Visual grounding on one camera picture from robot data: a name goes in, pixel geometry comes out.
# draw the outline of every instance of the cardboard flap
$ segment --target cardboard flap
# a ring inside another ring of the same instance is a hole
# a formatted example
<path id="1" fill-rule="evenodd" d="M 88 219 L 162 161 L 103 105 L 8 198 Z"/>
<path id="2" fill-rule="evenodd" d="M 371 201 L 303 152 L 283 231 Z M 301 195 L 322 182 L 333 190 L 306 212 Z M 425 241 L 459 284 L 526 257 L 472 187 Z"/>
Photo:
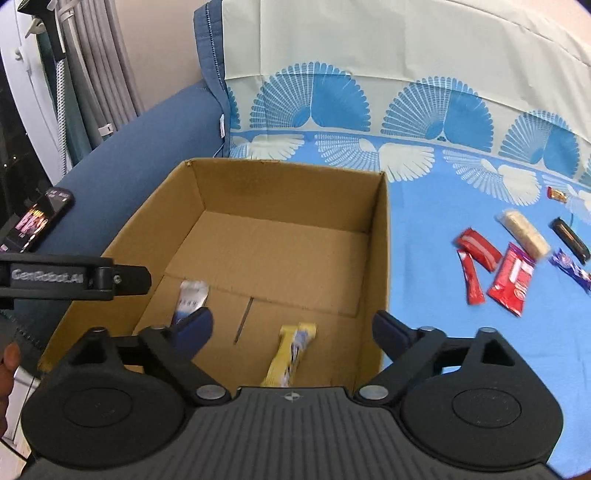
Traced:
<path id="1" fill-rule="evenodd" d="M 195 160 L 205 209 L 367 232 L 380 174 L 277 161 Z"/>
<path id="2" fill-rule="evenodd" d="M 368 236 L 205 211 L 166 269 L 232 293 L 357 314 Z"/>

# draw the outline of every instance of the gray curtain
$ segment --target gray curtain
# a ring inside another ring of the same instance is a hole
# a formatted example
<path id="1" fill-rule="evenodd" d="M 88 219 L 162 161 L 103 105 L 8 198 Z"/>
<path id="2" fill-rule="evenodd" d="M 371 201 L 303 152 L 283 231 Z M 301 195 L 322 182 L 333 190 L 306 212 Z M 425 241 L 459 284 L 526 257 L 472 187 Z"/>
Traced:
<path id="1" fill-rule="evenodd" d="M 112 0 L 60 0 L 60 22 L 80 110 L 93 146 L 143 111 Z"/>

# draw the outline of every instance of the metal pin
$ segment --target metal pin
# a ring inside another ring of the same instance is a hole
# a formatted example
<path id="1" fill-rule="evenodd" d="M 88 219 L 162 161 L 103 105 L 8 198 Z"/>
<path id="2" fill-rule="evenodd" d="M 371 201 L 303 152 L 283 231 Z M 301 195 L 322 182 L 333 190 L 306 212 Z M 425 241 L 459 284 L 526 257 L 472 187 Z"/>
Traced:
<path id="1" fill-rule="evenodd" d="M 359 395 L 365 400 L 383 400 L 388 396 L 388 389 L 382 385 L 365 385 L 359 389 Z"/>

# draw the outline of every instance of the red candy bar wrapper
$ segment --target red candy bar wrapper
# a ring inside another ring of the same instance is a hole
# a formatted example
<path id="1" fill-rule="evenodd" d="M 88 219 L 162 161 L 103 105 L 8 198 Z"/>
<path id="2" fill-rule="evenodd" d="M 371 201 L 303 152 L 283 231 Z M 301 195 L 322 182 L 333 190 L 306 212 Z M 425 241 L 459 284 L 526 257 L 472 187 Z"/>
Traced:
<path id="1" fill-rule="evenodd" d="M 535 261 L 521 248 L 509 243 L 505 259 L 487 292 L 510 312 L 521 317 L 525 294 L 534 273 Z"/>
<path id="2" fill-rule="evenodd" d="M 491 243 L 471 228 L 465 230 L 457 239 L 456 244 L 489 272 L 494 272 L 503 258 Z"/>
<path id="3" fill-rule="evenodd" d="M 480 283 L 478 282 L 478 276 L 476 276 L 476 269 L 474 268 L 472 257 L 469 253 L 464 252 L 464 250 L 458 250 L 457 254 L 462 262 L 464 277 L 466 278 L 468 305 L 480 305 L 485 302 L 485 298 Z"/>

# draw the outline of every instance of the black snack bar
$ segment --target black snack bar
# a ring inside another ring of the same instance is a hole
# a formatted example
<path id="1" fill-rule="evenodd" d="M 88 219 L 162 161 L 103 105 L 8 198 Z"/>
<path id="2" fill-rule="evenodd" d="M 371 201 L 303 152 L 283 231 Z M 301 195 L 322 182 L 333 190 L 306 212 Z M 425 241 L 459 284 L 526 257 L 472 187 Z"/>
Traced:
<path id="1" fill-rule="evenodd" d="M 550 222 L 550 228 L 558 235 L 575 257 L 585 265 L 585 262 L 591 258 L 589 248 L 583 243 L 579 236 L 573 232 L 562 218 L 555 218 Z"/>

